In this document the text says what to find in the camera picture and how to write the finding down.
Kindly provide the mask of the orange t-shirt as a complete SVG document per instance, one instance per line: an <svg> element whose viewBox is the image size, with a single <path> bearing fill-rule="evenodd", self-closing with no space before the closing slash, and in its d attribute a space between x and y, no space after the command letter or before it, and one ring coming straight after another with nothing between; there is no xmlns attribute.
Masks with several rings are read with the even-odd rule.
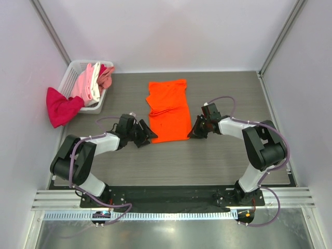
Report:
<svg viewBox="0 0 332 249"><path fill-rule="evenodd" d="M152 139L154 144L188 139L192 125L186 88L185 79L149 83L149 124L158 136Z"/></svg>

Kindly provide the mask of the magenta t-shirt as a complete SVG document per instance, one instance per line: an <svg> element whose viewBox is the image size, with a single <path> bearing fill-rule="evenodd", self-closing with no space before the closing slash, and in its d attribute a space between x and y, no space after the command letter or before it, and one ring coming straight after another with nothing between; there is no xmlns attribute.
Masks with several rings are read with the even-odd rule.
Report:
<svg viewBox="0 0 332 249"><path fill-rule="evenodd" d="M49 87L46 94L46 107L51 125L54 128L68 124L84 107L79 96L68 99L56 89Z"/></svg>

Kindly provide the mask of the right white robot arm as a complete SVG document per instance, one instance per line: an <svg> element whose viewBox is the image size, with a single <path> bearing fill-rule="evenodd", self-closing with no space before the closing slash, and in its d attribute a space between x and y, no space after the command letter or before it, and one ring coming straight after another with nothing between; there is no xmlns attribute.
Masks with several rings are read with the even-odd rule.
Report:
<svg viewBox="0 0 332 249"><path fill-rule="evenodd" d="M228 135L244 142L249 165L234 184L234 199L239 205L249 205L258 194L261 182L280 162L289 159L284 137L271 120L244 121L221 115L214 103L205 104L187 137L206 139L210 132Z"/></svg>

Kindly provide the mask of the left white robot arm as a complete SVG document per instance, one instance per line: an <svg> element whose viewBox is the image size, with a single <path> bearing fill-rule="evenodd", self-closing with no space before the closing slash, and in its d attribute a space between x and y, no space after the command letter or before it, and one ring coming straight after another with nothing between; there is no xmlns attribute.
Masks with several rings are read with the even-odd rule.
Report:
<svg viewBox="0 0 332 249"><path fill-rule="evenodd" d="M68 135L50 165L53 175L67 180L69 188L81 191L100 207L110 205L111 194L109 186L91 173L95 156L118 151L129 142L140 148L158 137L143 119L138 121L131 114L123 114L117 120L100 135Z"/></svg>

